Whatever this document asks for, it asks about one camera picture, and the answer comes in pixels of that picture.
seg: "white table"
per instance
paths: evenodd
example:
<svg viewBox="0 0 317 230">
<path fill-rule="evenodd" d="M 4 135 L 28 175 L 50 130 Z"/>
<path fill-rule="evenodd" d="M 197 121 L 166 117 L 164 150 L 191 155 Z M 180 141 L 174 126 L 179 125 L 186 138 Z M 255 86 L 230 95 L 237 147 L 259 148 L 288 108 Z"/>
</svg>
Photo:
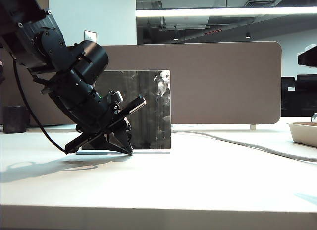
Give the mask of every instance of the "white table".
<svg viewBox="0 0 317 230">
<path fill-rule="evenodd" d="M 317 158 L 293 143 L 290 121 L 174 128 Z M 77 134 L 50 135 L 64 145 Z M 317 164 L 194 134 L 172 134 L 171 154 L 132 157 L 66 156 L 36 130 L 0 140 L 2 228 L 317 229 Z"/>
</svg>

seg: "black trash bin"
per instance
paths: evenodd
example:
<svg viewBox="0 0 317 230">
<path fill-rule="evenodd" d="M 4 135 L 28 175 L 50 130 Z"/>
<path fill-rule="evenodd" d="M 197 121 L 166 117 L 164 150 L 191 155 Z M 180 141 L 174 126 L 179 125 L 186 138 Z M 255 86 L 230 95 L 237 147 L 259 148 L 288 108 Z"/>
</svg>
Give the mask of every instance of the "black trash bin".
<svg viewBox="0 0 317 230">
<path fill-rule="evenodd" d="M 3 132 L 26 132 L 29 115 L 24 106 L 6 106 L 3 108 Z"/>
</svg>

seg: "desk divider panel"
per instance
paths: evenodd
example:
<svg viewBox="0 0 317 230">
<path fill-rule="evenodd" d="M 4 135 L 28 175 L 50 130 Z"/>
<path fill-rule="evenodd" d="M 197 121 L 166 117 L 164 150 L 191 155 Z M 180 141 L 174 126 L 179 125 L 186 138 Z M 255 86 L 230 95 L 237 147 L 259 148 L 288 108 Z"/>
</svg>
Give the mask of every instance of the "desk divider panel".
<svg viewBox="0 0 317 230">
<path fill-rule="evenodd" d="M 107 70 L 170 70 L 172 123 L 275 123 L 280 118 L 281 47 L 276 42 L 104 46 Z M 2 52 L 1 104 L 23 105 L 11 56 Z M 42 85 L 19 66 L 22 86 L 42 124 L 70 124 Z"/>
</svg>

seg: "fluorescent light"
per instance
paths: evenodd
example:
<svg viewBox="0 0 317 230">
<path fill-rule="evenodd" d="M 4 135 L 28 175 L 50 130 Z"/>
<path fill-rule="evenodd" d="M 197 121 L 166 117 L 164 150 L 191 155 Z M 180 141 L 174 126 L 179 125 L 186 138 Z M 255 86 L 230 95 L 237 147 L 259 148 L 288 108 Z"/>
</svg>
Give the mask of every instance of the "fluorescent light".
<svg viewBox="0 0 317 230">
<path fill-rule="evenodd" d="M 268 8 L 192 8 L 137 10 L 137 17 L 187 17 L 187 16 L 227 16 L 265 14 L 312 14 L 317 7 L 268 7 Z"/>
</svg>

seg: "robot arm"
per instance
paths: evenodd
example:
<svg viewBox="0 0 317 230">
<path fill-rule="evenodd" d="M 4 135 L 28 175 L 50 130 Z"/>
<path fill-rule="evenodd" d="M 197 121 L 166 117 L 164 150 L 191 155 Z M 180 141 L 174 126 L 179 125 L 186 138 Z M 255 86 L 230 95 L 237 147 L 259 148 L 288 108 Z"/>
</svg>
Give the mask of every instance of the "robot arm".
<svg viewBox="0 0 317 230">
<path fill-rule="evenodd" d="M 0 42 L 12 58 L 25 66 L 34 82 L 44 85 L 55 104 L 77 126 L 81 136 L 65 146 L 74 153 L 89 142 L 96 149 L 132 154 L 130 124 L 126 117 L 146 104 L 139 95 L 124 109 L 120 92 L 110 91 L 102 97 L 93 83 L 108 65 L 106 51 L 91 41 L 67 47 L 50 10 L 41 10 L 35 0 L 0 0 Z M 54 72 L 50 80 L 40 74 Z M 110 141 L 113 133 L 122 144 Z"/>
</svg>

